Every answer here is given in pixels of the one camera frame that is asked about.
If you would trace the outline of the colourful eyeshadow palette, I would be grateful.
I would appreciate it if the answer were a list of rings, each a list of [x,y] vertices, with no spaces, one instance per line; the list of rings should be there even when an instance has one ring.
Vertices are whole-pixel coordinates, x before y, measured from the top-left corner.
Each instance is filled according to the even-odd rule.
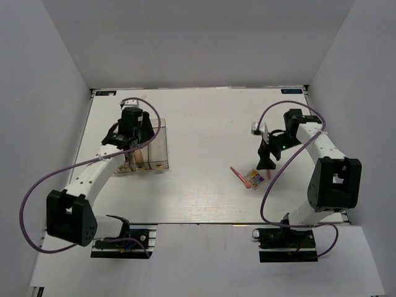
[[[266,179],[257,170],[249,171],[244,175],[244,177],[245,180],[251,185],[253,190],[256,190],[266,181]]]

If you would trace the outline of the pink makeup brush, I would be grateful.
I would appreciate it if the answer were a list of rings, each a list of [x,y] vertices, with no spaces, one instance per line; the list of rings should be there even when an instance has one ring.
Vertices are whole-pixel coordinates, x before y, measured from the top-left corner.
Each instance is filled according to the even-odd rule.
[[[236,177],[244,184],[246,189],[250,189],[251,188],[251,184],[249,183],[249,181],[247,181],[245,179],[244,176],[242,176],[239,172],[237,172],[232,166],[230,167],[230,170],[236,175]]]

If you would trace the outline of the beige foundation tube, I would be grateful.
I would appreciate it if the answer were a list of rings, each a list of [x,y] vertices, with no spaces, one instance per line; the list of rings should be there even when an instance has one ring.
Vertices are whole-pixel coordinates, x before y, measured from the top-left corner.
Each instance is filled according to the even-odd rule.
[[[144,163],[144,156],[142,154],[141,150],[135,150],[134,151],[134,159],[135,159],[135,163],[137,166],[142,166],[142,164]]]

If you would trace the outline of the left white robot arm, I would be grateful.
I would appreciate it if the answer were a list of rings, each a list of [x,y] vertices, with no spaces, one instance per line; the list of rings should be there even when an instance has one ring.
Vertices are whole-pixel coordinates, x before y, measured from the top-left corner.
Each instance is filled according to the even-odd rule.
[[[127,107],[101,142],[97,157],[62,191],[46,198],[46,231],[55,238],[87,246],[94,239],[109,238],[118,247],[130,242],[128,220],[115,215],[96,216],[95,199],[113,173],[127,160],[132,149],[153,139],[148,112]]]

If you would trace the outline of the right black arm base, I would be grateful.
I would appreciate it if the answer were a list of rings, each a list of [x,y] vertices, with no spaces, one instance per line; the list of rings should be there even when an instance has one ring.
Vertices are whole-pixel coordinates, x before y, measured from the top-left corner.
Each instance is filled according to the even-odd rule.
[[[289,228],[256,228],[252,238],[259,243],[260,263],[317,262],[313,232]]]

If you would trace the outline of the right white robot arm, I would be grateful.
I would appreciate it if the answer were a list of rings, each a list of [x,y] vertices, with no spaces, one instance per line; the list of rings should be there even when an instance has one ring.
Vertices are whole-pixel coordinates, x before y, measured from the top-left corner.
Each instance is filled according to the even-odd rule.
[[[269,132],[267,125],[258,121],[252,124],[252,134],[262,137],[258,170],[275,169],[271,158],[279,160],[282,151],[296,146],[306,150],[314,164],[307,199],[277,224],[282,227],[280,241],[292,247],[301,241],[301,230],[311,229],[334,213],[356,207],[362,164],[336,148],[324,131],[324,119],[318,114],[304,115],[300,109],[290,109],[283,118],[284,131]]]

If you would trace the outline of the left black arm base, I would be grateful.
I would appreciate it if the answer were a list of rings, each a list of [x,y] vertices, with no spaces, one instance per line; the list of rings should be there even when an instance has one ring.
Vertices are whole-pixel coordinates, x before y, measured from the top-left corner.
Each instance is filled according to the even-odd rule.
[[[95,240],[90,257],[94,259],[148,259],[155,247],[157,225],[129,225],[127,240]]]

